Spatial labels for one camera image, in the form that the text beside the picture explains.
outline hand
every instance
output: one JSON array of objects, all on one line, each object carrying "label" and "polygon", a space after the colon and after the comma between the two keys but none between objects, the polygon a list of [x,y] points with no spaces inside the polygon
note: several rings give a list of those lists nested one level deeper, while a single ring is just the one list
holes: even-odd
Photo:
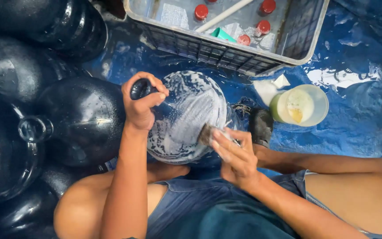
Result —
[{"label": "hand", "polygon": [[[159,92],[152,93],[139,100],[130,98],[132,85],[141,78],[150,80],[151,85],[156,87]],[[169,90],[163,85],[162,81],[147,72],[138,72],[131,79],[122,85],[123,103],[126,111],[125,125],[132,125],[138,130],[149,131],[154,124],[154,114],[150,108],[160,105],[169,96]]]},{"label": "hand", "polygon": [[259,187],[260,173],[257,171],[251,133],[229,128],[225,130],[232,138],[240,141],[241,147],[228,140],[219,130],[214,130],[212,147],[222,158],[221,177],[246,191]]}]

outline bare foot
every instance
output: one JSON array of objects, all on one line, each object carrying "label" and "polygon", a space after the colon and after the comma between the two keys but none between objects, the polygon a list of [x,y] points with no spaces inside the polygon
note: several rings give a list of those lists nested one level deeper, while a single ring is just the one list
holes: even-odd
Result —
[{"label": "bare foot", "polygon": [[187,175],[190,167],[186,165],[171,165],[163,162],[147,164],[147,177],[151,182],[165,181]]}]

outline forearm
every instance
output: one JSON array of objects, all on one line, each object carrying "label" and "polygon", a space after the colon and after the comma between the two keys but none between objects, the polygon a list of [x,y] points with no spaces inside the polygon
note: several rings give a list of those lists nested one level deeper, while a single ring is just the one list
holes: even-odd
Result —
[{"label": "forearm", "polygon": [[259,174],[259,185],[246,189],[305,239],[366,239],[361,232],[328,211]]},{"label": "forearm", "polygon": [[101,238],[144,239],[147,230],[147,131],[130,127],[122,133],[119,160],[106,199]]},{"label": "forearm", "polygon": [[262,167],[282,174],[295,173],[304,169],[322,174],[382,172],[382,158],[285,153],[269,150],[263,146],[256,149],[255,155],[260,159]]}]

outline white plastic pipe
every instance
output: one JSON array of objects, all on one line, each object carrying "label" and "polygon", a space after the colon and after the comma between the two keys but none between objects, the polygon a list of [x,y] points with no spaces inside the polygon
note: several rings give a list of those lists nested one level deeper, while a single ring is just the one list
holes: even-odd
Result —
[{"label": "white plastic pipe", "polygon": [[209,29],[210,27],[214,26],[215,24],[219,23],[223,19],[229,17],[232,13],[235,13],[236,11],[240,10],[245,5],[251,3],[253,0],[241,0],[237,3],[235,3],[232,7],[225,10],[225,12],[220,13],[217,15],[214,19],[206,22],[204,25],[200,26],[195,30],[196,32],[204,32],[205,30]]}]

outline translucent plastic container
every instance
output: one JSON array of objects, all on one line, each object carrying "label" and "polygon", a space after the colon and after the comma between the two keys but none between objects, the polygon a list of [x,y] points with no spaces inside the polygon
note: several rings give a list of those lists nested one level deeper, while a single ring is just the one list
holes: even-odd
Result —
[{"label": "translucent plastic container", "polygon": [[276,121],[305,127],[319,124],[328,108],[326,94],[315,85],[299,85],[280,93],[269,105]]}]

